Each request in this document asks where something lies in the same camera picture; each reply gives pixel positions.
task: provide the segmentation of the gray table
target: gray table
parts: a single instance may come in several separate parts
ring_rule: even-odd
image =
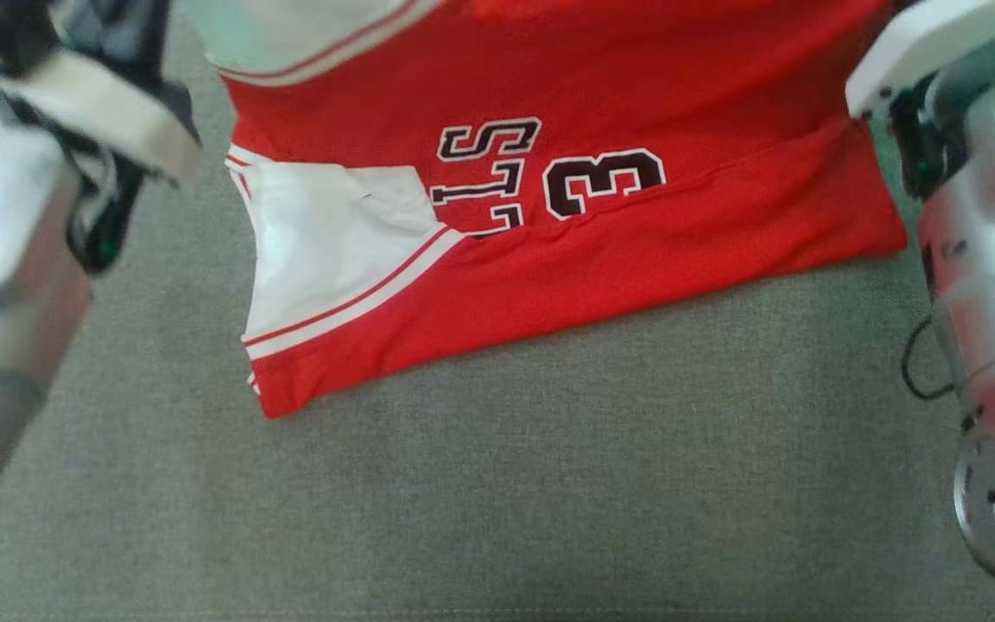
[[[914,251],[266,422],[232,113],[182,22],[169,70],[214,165],[143,196],[1,483],[0,619],[995,619],[952,517],[955,404],[897,375]]]

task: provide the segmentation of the basketball jersey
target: basketball jersey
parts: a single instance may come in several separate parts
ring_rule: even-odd
[[[905,246],[842,98],[888,0],[219,4],[268,417]]]

